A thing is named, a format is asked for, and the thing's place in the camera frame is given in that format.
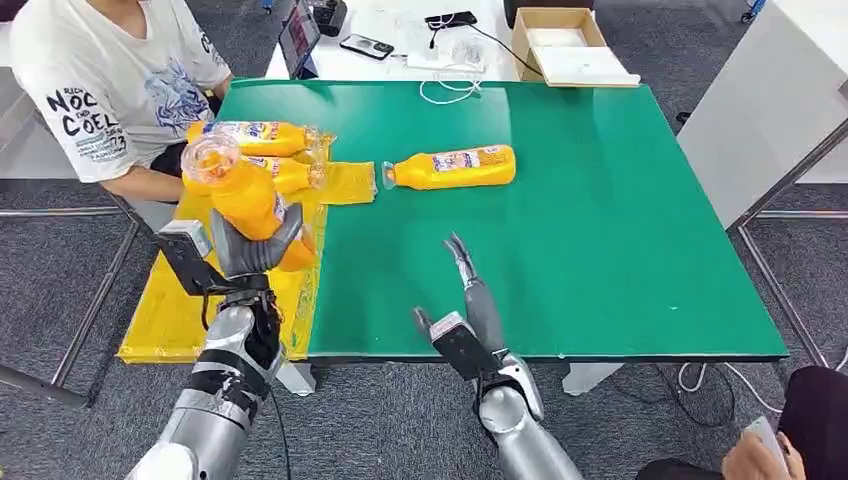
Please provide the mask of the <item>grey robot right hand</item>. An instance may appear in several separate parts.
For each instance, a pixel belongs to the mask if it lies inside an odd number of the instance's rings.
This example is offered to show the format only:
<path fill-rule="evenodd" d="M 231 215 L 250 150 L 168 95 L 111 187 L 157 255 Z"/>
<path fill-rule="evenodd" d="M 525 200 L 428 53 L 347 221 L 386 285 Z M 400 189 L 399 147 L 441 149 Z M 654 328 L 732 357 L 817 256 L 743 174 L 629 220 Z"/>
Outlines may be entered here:
<path fill-rule="evenodd" d="M 502 333 L 502 319 L 488 285 L 474 266 L 471 254 L 456 233 L 444 241 L 457 266 L 465 313 L 456 311 L 435 321 L 420 306 L 412 318 L 431 346 L 465 376 L 495 371 L 508 353 Z"/>

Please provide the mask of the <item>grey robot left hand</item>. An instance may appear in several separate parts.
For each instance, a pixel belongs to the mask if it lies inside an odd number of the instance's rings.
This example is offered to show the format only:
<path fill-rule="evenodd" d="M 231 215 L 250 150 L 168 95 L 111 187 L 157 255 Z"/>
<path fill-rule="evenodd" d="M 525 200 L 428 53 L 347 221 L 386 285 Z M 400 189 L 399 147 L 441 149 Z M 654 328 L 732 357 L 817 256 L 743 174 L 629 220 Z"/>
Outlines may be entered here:
<path fill-rule="evenodd" d="M 209 215 L 213 246 L 225 278 L 258 275 L 277 267 L 303 227 L 299 202 L 284 209 L 283 223 L 266 240 L 250 240 L 216 209 Z"/>

